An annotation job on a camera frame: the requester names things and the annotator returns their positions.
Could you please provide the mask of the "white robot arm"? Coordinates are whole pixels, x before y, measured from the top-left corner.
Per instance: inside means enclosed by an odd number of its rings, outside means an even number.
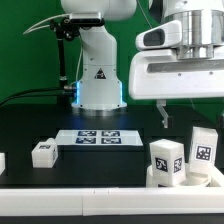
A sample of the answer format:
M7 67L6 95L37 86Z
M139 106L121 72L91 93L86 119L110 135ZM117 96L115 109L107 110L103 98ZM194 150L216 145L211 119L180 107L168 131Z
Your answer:
M117 78L117 43L104 23L128 19L137 0L61 0L68 23L82 39L83 75L72 107L90 115L126 107ZM129 72L129 95L156 100L224 97L224 0L148 0L160 23L137 35L139 52Z

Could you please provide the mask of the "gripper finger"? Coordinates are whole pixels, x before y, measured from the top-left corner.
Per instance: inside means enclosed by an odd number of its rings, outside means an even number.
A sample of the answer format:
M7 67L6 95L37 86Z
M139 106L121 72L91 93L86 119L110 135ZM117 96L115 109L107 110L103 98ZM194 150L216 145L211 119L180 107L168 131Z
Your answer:
M165 100L157 100L156 106L158 111L162 116L162 124L164 128L170 128L172 126L173 117L168 114L166 111L166 101Z
M224 128L224 115L217 115L216 124L218 128Z

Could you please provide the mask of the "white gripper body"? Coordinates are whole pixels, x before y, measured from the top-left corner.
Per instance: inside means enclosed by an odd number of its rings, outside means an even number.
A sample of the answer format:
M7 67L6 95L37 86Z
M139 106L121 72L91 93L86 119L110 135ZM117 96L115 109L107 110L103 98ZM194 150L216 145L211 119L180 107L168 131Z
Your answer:
M129 94L135 100L224 97L224 49L191 60L178 60L174 49L139 52L131 61Z

